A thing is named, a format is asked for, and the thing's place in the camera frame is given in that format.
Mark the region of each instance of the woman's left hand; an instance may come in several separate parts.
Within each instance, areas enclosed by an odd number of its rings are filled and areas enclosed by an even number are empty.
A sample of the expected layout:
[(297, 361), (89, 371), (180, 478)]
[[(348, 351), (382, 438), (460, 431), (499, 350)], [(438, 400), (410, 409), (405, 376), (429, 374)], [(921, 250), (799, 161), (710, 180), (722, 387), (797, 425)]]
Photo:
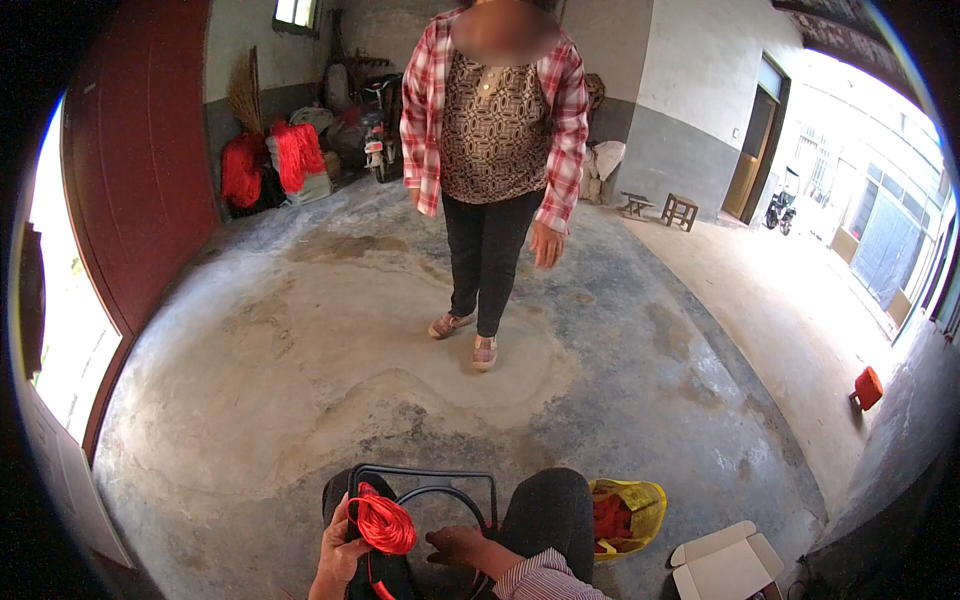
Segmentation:
[(534, 266), (539, 269), (553, 269), (564, 255), (565, 236), (549, 228), (540, 221), (534, 222), (534, 239), (530, 242), (530, 251), (537, 253)]
[(310, 589), (310, 600), (343, 598), (347, 584), (356, 573), (357, 560), (372, 550), (363, 538), (348, 542), (347, 527), (347, 495), (344, 494), (344, 499), (333, 512), (330, 526), (324, 531), (320, 564)]

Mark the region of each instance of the black pants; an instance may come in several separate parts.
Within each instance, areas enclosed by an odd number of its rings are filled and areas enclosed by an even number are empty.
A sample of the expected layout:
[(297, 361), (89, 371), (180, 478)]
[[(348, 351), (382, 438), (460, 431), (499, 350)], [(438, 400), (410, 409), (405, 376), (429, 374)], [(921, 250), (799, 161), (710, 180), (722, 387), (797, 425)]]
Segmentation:
[(496, 335), (514, 289), (516, 260), (543, 191), (492, 204), (466, 204), (444, 194), (446, 239), (453, 265), (450, 312), (465, 317), (477, 307), (477, 334)]
[[(324, 526), (347, 491), (348, 470), (343, 470), (324, 488)], [(380, 495), (396, 500), (394, 491), (377, 475), (366, 475)], [(548, 468), (530, 477), (514, 491), (496, 540), (508, 550), (531, 558), (547, 548), (564, 555), (574, 576), (593, 583), (593, 503), (587, 480), (569, 468)], [(371, 552), (372, 567), (387, 589), (398, 599), (413, 598), (410, 566), (406, 558)], [(348, 597), (376, 600), (369, 584), (366, 558), (357, 565)]]

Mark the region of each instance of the yellow plastic bag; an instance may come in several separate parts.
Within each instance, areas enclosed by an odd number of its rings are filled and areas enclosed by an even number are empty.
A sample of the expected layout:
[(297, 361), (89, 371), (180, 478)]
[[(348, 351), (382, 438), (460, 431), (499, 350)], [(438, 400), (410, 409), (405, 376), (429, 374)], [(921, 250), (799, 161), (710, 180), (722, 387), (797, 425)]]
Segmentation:
[(607, 552), (595, 552), (593, 560), (596, 563), (639, 552), (657, 536), (666, 512), (666, 494), (657, 484), (649, 481), (597, 479), (590, 482), (590, 493), (594, 502), (616, 494), (633, 513), (630, 518), (630, 531), (633, 536), (629, 539), (598, 540), (597, 543)]

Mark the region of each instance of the red cord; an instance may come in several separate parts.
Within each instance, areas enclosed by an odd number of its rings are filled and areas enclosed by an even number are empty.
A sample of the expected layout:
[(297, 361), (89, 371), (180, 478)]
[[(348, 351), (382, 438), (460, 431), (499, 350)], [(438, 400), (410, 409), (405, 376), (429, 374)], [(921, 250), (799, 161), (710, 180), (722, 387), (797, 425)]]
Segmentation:
[(413, 549), (417, 530), (410, 514), (399, 504), (381, 496), (365, 481), (360, 482), (360, 495), (349, 502), (359, 505), (354, 522), (371, 546), (384, 554), (406, 554)]

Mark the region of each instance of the red skein of yarn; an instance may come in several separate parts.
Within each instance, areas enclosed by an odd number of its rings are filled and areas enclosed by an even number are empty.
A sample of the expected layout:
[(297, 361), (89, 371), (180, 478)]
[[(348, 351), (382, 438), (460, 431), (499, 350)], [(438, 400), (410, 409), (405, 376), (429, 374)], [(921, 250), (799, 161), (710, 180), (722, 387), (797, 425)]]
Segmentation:
[(260, 159), (266, 152), (263, 135), (240, 133), (224, 148), (220, 198), (246, 208), (260, 197)]
[(285, 192), (299, 192), (307, 174), (326, 171), (324, 155), (320, 153), (317, 130), (309, 123), (288, 125), (277, 121), (270, 130), (276, 141), (280, 185)]
[(363, 539), (384, 554), (410, 552), (417, 543), (417, 530), (410, 514), (365, 481), (360, 482), (359, 491), (360, 494), (348, 502), (359, 505), (354, 522)]

